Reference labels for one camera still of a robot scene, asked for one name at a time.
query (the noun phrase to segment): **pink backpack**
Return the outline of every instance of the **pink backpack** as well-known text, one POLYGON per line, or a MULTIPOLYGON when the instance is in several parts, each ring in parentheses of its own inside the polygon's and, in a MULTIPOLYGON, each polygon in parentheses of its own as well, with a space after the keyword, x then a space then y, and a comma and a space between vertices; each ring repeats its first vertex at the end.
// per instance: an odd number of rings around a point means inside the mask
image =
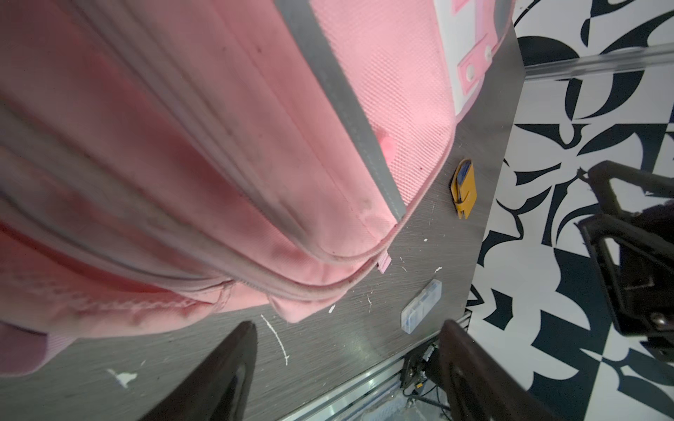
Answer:
POLYGON ((336 302, 443 166, 512 0, 0 6, 0 372, 336 302))

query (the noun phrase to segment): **wooden tabletop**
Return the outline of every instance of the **wooden tabletop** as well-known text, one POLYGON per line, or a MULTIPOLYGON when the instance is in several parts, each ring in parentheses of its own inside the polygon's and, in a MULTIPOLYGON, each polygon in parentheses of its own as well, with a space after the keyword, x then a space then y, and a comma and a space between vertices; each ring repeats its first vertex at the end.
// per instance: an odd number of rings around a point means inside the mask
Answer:
POLYGON ((444 169, 389 249, 391 266, 383 275, 370 273, 332 313, 326 309, 291 325, 263 306, 214 315, 170 333, 83 339, 33 375, 0 379, 0 419, 135 420, 240 321, 252 320, 258 355, 245 417, 273 420, 439 331, 442 321, 464 312, 523 81, 511 28, 458 126, 444 169), (473 159, 478 191, 467 220, 457 218, 448 189, 463 158, 473 159), (442 281, 442 298, 408 335, 400 328, 400 312, 433 278, 442 281), (283 342, 288 365, 261 315, 283 342), (108 369, 137 378, 124 389, 108 369))

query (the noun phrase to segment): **pink mesh fabric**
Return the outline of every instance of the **pink mesh fabric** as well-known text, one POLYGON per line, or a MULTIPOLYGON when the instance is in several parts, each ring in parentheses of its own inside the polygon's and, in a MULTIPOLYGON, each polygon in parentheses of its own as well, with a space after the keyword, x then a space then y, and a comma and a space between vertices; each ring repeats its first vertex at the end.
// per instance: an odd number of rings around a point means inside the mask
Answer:
POLYGON ((389 167, 409 204, 456 127, 433 2, 312 0, 311 6, 370 125, 396 142, 389 167))

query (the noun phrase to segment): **black abstract shape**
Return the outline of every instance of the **black abstract shape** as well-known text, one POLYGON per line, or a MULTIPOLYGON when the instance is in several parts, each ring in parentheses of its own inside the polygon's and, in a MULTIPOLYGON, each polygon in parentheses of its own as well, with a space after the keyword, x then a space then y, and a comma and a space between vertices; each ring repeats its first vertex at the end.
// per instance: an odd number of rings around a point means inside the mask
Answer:
POLYGON ((618 38, 616 41, 613 42, 613 44, 606 47, 606 49, 602 51, 600 54, 610 53, 611 51, 616 51, 621 48, 627 48, 631 46, 647 47, 648 37, 650 36, 650 34, 653 31, 655 31, 656 28, 658 28, 658 26, 662 25, 672 16, 674 16, 674 10, 668 11, 667 13, 664 13, 663 15, 660 15, 657 18, 653 18, 647 22, 644 22, 643 24, 629 31, 627 34, 618 38))
POLYGON ((613 85, 611 85, 611 92, 609 97, 604 102, 604 105, 601 106, 596 112, 583 117, 584 119, 589 119, 591 117, 597 117, 604 115, 608 112, 611 112, 625 104, 625 101, 630 99, 632 94, 636 91, 641 83, 641 79, 644 77, 644 71, 628 71, 625 73, 614 73, 613 74, 613 85))
POLYGON ((545 229, 543 230, 543 238, 541 239, 541 244, 544 246, 552 247, 552 222, 555 218, 555 214, 561 205, 561 201, 566 197, 566 193, 569 189, 569 186, 576 180, 582 179, 582 176, 585 175, 585 171, 582 168, 578 169, 576 176, 569 181, 555 185, 555 189, 552 192, 552 200, 550 201, 550 209, 548 210, 548 216, 545 221, 545 229))
POLYGON ((530 131, 531 133, 536 133, 537 135, 547 137, 566 150, 578 146, 580 140, 582 139, 583 127, 587 126, 587 124, 572 124, 574 127, 574 138, 571 139, 571 142, 569 143, 564 143, 564 140, 562 140, 561 134, 559 134, 558 124, 515 124, 515 126, 521 128, 522 130, 530 131))
POLYGON ((578 155, 610 148, 636 134, 643 147, 640 169, 653 172, 666 132, 667 124, 616 124, 594 136, 578 155))
POLYGON ((578 53, 562 41, 544 36, 521 36, 517 38, 525 66, 551 61, 577 59, 578 53))
POLYGON ((475 288, 475 285, 470 286, 470 292, 472 292, 472 294, 475 296, 475 299, 468 300, 468 302, 466 303, 466 307, 479 306, 480 304, 485 303, 480 293, 477 292, 477 288, 475 288))
POLYGON ((664 415, 674 418, 674 401, 665 392, 648 381, 635 376, 624 375, 621 368, 628 366, 641 377, 661 385, 674 385, 674 368, 660 362, 655 358, 643 355, 630 349, 627 356, 620 361, 602 358, 609 366, 613 367, 618 374, 618 391, 636 399, 644 405, 648 405, 664 415))
POLYGON ((603 352, 611 317, 590 259, 557 249, 555 259, 561 273, 557 292, 580 306, 588 318, 590 329, 541 311, 541 330, 532 346, 578 372, 564 380, 534 373, 529 392, 558 416, 568 421, 583 421, 599 371, 599 361, 582 350, 597 354, 603 352))
POLYGON ((531 183, 533 180, 539 178, 540 176, 547 174, 548 172, 554 171, 554 170, 559 170, 561 168, 561 162, 555 166, 551 166, 550 168, 545 168, 543 170, 537 170, 537 171, 515 171, 515 176, 517 177, 517 181, 515 182, 515 186, 521 185, 521 184, 526 184, 526 183, 531 183))
POLYGON ((484 321, 498 327, 501 330, 506 330, 506 326, 512 320, 512 297, 491 289, 494 293, 494 301, 496 302, 496 309, 484 321))
POLYGON ((585 46, 588 46, 588 42, 590 41, 590 18, 585 19, 583 26, 580 27, 580 40, 585 46))
POLYGON ((564 98, 564 111, 566 111, 566 116, 569 117, 569 120, 574 119, 574 113, 576 112, 576 105, 578 103, 578 97, 580 95, 580 87, 582 86, 583 81, 580 79, 569 79, 569 84, 566 87, 566 97, 564 98))
POLYGON ((520 23, 520 20, 522 20, 522 18, 524 17, 524 15, 526 15, 527 13, 529 13, 529 11, 531 10, 531 8, 534 7, 535 5, 537 5, 540 1, 541 1, 541 0, 534 0, 534 1, 532 1, 531 4, 530 4, 529 6, 527 6, 526 9, 524 9, 524 11, 522 12, 522 14, 520 14, 520 15, 517 17, 517 19, 515 20, 515 23, 513 24, 513 26, 517 26, 517 24, 520 23))
POLYGON ((487 234, 487 237, 482 242, 482 247, 480 248, 480 255, 477 257, 478 265, 482 267, 485 266, 485 256, 487 255, 487 252, 491 250, 492 247, 497 246, 502 242, 522 240, 524 238, 524 227, 522 225, 522 221, 520 220, 520 215, 530 212, 536 207, 538 207, 545 200, 548 193, 550 193, 550 188, 551 187, 548 187, 545 191, 539 193, 538 195, 535 195, 534 197, 529 197, 524 202, 524 205, 522 205, 522 207, 520 207, 519 209, 508 209, 507 207, 503 206, 501 202, 499 202, 498 200, 496 201, 496 203, 498 203, 500 207, 508 211, 515 219, 517 232, 520 233, 520 236, 515 237, 512 235, 504 234, 502 232, 490 230, 489 234, 487 234))
POLYGON ((592 0, 592 8, 590 9, 590 16, 601 16, 606 13, 614 12, 626 5, 630 4, 634 0, 625 0, 622 3, 610 4, 609 0, 592 0))
POLYGON ((559 240, 559 235, 561 234, 562 228, 564 228, 564 226, 568 224, 570 220, 583 215, 595 215, 598 214, 600 211, 601 208, 599 207, 599 204, 595 203, 594 205, 584 206, 581 207, 580 209, 576 209, 572 212, 569 212, 569 214, 561 220, 561 222, 559 223, 559 227, 557 227, 556 239, 559 240))

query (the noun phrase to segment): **gray reflective strip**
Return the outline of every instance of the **gray reflective strip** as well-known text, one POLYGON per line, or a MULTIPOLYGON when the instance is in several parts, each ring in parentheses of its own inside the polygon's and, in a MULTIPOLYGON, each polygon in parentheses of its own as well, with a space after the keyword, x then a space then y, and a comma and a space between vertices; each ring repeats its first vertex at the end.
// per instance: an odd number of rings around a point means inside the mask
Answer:
POLYGON ((275 3, 391 213, 400 221, 406 212, 405 203, 386 165, 365 112, 332 53, 330 43, 323 34, 309 1, 276 0, 275 3))

